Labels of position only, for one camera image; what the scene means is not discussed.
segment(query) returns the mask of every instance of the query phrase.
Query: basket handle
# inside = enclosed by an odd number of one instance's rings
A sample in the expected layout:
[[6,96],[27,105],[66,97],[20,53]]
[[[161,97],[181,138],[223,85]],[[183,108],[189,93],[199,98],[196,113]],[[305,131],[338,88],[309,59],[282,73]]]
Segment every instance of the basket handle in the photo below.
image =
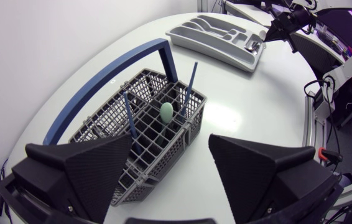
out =
[[158,38],[142,44],[105,66],[78,90],[56,117],[45,136],[43,144],[56,144],[74,117],[101,87],[134,62],[157,50],[164,65],[168,81],[177,82],[176,68],[168,40]]

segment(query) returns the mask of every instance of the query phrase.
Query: blue stick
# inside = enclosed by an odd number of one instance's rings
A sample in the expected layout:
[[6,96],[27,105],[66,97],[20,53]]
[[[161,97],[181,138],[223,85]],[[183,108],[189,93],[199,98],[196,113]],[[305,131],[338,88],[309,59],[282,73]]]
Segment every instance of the blue stick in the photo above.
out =
[[191,75],[191,79],[190,79],[190,84],[188,84],[188,88],[187,88],[187,94],[186,94],[186,99],[184,100],[184,107],[182,110],[182,117],[185,115],[186,113],[186,109],[187,109],[187,102],[190,99],[190,94],[191,94],[191,89],[193,88],[193,82],[194,82],[194,77],[195,77],[195,71],[197,70],[197,65],[198,62],[194,63],[194,69],[193,69],[193,74]]
[[124,92],[124,98],[125,98],[125,107],[126,107],[126,112],[127,112],[127,118],[129,120],[129,125],[131,127],[132,137],[136,140],[137,153],[139,153],[139,155],[140,155],[141,148],[140,148],[139,143],[137,142],[137,131],[136,131],[136,128],[134,127],[132,111],[129,106],[129,100],[127,99],[127,91]]

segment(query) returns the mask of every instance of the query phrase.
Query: gray cutlery tray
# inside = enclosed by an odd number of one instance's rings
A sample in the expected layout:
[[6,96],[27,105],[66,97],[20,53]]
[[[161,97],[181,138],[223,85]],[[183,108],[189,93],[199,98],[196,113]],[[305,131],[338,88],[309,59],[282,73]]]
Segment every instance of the gray cutlery tray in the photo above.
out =
[[[253,72],[266,44],[253,32],[200,15],[166,32],[172,43]],[[257,42],[254,49],[249,49]]]

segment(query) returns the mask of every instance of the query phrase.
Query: robotic arm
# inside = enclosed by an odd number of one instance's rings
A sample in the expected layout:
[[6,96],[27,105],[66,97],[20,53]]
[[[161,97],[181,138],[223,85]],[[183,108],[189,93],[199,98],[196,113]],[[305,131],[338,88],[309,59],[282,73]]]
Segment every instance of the robotic arm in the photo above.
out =
[[[289,6],[290,12],[283,12],[277,15],[271,8],[270,4],[266,4],[266,9],[273,15],[270,29],[267,31],[264,42],[274,40],[288,41],[293,53],[297,51],[290,34],[309,26],[309,31],[315,27],[317,14],[321,14],[333,9],[352,10],[352,0],[293,0]],[[342,66],[324,74],[322,94],[316,94],[315,117],[321,122],[329,117],[330,112],[328,104],[331,108],[335,108],[333,103],[333,94],[343,84],[352,78],[352,57],[349,58]]]

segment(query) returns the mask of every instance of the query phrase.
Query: white table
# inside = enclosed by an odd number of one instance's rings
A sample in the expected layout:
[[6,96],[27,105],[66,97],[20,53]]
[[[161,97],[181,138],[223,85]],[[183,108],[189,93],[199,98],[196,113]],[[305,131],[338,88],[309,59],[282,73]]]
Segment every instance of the white table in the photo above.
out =
[[[275,7],[279,11],[288,10],[281,6],[275,6]],[[234,4],[229,1],[226,1],[226,10],[229,11],[231,14],[234,14],[235,16],[241,16],[243,18],[249,19],[250,21],[256,22],[266,27],[270,27],[271,21],[274,20],[274,18],[270,14],[264,12],[263,10],[258,9],[255,6],[250,6],[245,4]],[[327,51],[329,54],[334,56],[334,58],[336,58],[339,62],[341,63],[345,62],[345,60],[341,55],[337,54],[332,48],[324,44],[324,42],[322,42],[316,34],[306,35],[301,30],[298,30],[296,34],[313,42],[314,44],[317,44],[322,49]]]
[[[25,158],[24,146],[27,143],[42,144],[60,110],[104,66],[149,40],[158,37],[170,39],[165,35],[166,30],[197,15],[199,14],[170,16],[143,25],[82,66],[49,98],[26,127],[10,155],[6,173],[11,173],[11,167]],[[266,29],[234,16],[210,16],[227,20],[256,34]],[[212,217],[218,223],[233,223],[231,209],[208,148],[209,135],[215,133],[278,146],[302,145],[305,114],[303,86],[314,80],[315,75],[300,54],[291,52],[288,43],[268,43],[253,73],[172,44],[171,48],[179,80],[184,83],[188,83],[194,61],[198,61],[193,87],[208,97],[201,132],[143,202],[111,207],[106,223],[123,223],[127,217],[156,220]],[[82,121],[101,106],[120,84],[146,67],[164,72],[158,53],[125,69],[85,105],[59,143],[68,142]],[[309,90],[316,92],[318,87],[313,85]],[[14,223],[21,222],[15,213],[12,218]]]

